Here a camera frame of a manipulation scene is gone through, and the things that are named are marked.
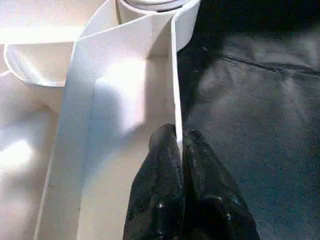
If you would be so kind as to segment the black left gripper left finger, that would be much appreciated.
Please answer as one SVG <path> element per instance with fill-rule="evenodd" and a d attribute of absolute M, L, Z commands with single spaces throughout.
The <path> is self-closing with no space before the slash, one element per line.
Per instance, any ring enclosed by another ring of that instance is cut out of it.
<path fill-rule="evenodd" d="M 123 238 L 177 240 L 185 212 L 185 183 L 173 124 L 152 133 L 132 182 Z"/>

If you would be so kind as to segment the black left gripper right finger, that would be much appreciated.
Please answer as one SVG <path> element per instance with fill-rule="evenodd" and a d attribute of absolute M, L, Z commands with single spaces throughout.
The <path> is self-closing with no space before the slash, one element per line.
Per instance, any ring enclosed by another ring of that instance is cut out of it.
<path fill-rule="evenodd" d="M 185 240 L 258 240 L 257 225 L 237 182 L 205 137 L 183 133 Z"/>

